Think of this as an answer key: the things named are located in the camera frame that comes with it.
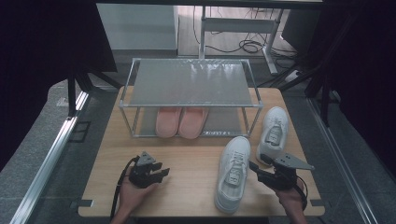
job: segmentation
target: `pink slipper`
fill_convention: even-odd
[[[185,107],[178,134],[184,138],[197,138],[204,128],[209,108],[207,107]]]
[[[155,133],[162,138],[172,137],[177,133],[181,107],[160,107],[157,113]]]

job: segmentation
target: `human hand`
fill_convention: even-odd
[[[120,204],[116,215],[111,220],[112,224],[125,223],[136,207],[141,204],[147,195],[154,191],[159,183],[154,183],[145,189],[139,189],[129,180],[132,167],[128,167],[120,187]]]
[[[297,186],[304,190],[303,182],[297,179]],[[276,196],[279,198],[279,203],[285,208],[286,215],[293,224],[305,224],[306,218],[303,211],[303,200],[301,195],[296,189],[273,189],[271,188]]]

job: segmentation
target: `shoelace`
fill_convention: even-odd
[[[282,127],[282,129],[285,127],[285,123],[282,119],[275,117],[273,121],[275,125],[279,125],[280,127]]]
[[[265,138],[265,143],[270,144],[272,147],[279,147],[284,125],[282,124],[282,120],[279,118],[275,118],[274,127],[272,127]]]
[[[233,153],[233,158],[230,160],[230,162],[232,164],[234,164],[234,163],[241,164],[242,168],[243,168],[242,172],[244,173],[244,175],[246,175],[246,173],[247,173],[247,165],[244,163],[244,156],[245,156],[245,154],[242,154],[240,152],[234,152]]]

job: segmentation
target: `black curtain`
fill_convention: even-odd
[[[0,1],[0,148],[3,169],[47,102],[83,66],[117,71],[96,4]]]
[[[332,88],[341,95],[341,110],[394,176],[395,12],[387,2],[368,1],[332,63]]]

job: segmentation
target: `black cable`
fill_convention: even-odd
[[[294,80],[284,84],[281,87],[278,87],[278,89],[280,91],[288,90],[289,88],[297,85],[298,83],[305,81],[305,80],[309,79],[310,77],[312,77],[319,70],[320,67],[321,67],[321,63],[319,63],[315,68],[310,69],[309,71],[303,72],[302,75],[297,76],[297,78],[295,78]]]
[[[306,194],[304,194],[304,192],[300,189],[300,187],[297,186],[297,184],[294,185],[294,188],[297,190],[297,192],[300,194],[300,196],[303,200],[303,211],[304,211],[306,206],[308,205],[308,200],[307,200],[308,199],[308,187],[307,187],[305,181],[301,177],[299,177],[298,175],[297,175],[297,177],[303,182],[304,188],[306,191]]]
[[[276,63],[277,66],[279,66],[279,67],[281,67],[281,68],[290,69],[292,66],[286,67],[286,66],[281,65],[281,63],[279,63],[280,60],[287,60],[287,59],[288,59],[288,58],[283,58],[283,57],[281,57],[281,58],[276,58],[276,59],[275,59],[275,63]]]
[[[297,64],[295,63],[294,65],[292,65],[291,67],[289,67],[288,69],[282,71],[282,73],[280,73],[277,77],[276,80],[270,85],[270,88],[272,87],[277,87],[277,85],[279,85],[283,80],[285,80],[286,76],[289,75],[289,71],[291,69],[293,69],[294,67],[296,67]]]
[[[126,171],[128,170],[128,167],[131,165],[131,163],[133,161],[135,161],[135,159],[136,158],[133,158],[130,161],[128,161],[128,163],[126,164],[125,168],[123,169],[123,171],[120,175],[119,181],[117,182],[116,190],[114,192],[114,197],[113,197],[113,204],[111,205],[110,220],[113,219],[113,217],[116,213],[116,206],[117,206],[117,201],[119,200],[120,188],[122,186],[124,177],[127,176],[127,175],[125,175]]]
[[[245,14],[244,18],[246,18],[247,15],[248,15],[248,13],[249,13],[249,12],[251,13],[252,11],[253,11],[253,7],[251,7],[250,10],[247,12],[247,14]]]
[[[250,18],[251,18],[251,19],[253,19],[253,18],[256,19],[257,16],[258,16],[259,11],[260,11],[259,8],[257,8],[257,9],[251,8],[251,9],[247,12],[247,14],[245,15],[245,17],[248,15],[248,13],[251,13]],[[273,14],[274,14],[274,9],[272,8],[271,14],[270,14],[270,19],[269,19],[269,20],[271,20]],[[197,42],[198,44],[200,44],[200,41],[198,40],[198,37],[197,37],[196,32],[195,32],[195,7],[193,8],[193,12],[192,12],[192,29],[193,29],[193,32],[194,32],[194,37],[195,37],[196,42]],[[212,35],[217,35],[217,34],[220,34],[220,33],[222,33],[222,32],[212,33]],[[260,43],[259,41],[252,40],[252,38],[254,38],[256,35],[254,35],[253,37],[251,37],[251,38],[248,40],[248,37],[249,37],[250,35],[251,35],[251,33],[248,33],[247,36],[245,37],[245,39],[244,39],[244,40],[241,40],[241,41],[239,42],[239,48],[238,48],[238,49],[223,50],[223,49],[217,49],[217,48],[215,48],[215,47],[208,46],[208,45],[205,45],[205,48],[214,49],[214,50],[217,50],[217,51],[223,52],[223,53],[232,53],[232,52],[236,52],[236,51],[238,51],[238,50],[240,50],[240,49],[242,49],[244,52],[247,52],[247,53],[250,53],[250,54],[254,54],[254,53],[257,53],[257,52],[261,51],[261,50],[263,49],[263,47],[267,44],[267,42],[266,42],[267,34],[265,35],[265,38],[264,38],[261,34],[256,34],[256,35],[259,35],[259,36],[262,37],[262,39],[263,39],[263,41],[264,41],[263,44]],[[278,53],[278,52],[276,52],[276,51],[289,52],[289,53],[295,53],[295,54],[293,54],[293,55],[285,55],[285,54],[280,54],[280,53]],[[279,61],[279,60],[282,60],[282,59],[294,60],[294,59],[297,57],[297,51],[293,51],[293,50],[284,50],[284,49],[276,49],[276,48],[274,48],[274,47],[271,47],[271,55],[274,56],[274,57],[279,57],[278,59],[275,59],[275,63],[276,63],[276,65],[277,65],[278,67],[290,69],[290,67],[282,66],[278,61]]]
[[[267,84],[267,83],[270,83],[270,82],[274,82],[274,81],[279,80],[287,71],[288,71],[288,70],[282,71],[278,76],[273,77],[273,78],[271,78],[271,79],[269,79],[269,80],[267,80],[267,81],[264,81],[263,83],[260,83],[260,84],[257,86],[257,88],[259,88],[259,87],[261,87],[261,86],[263,86],[263,85],[265,85],[265,84]]]

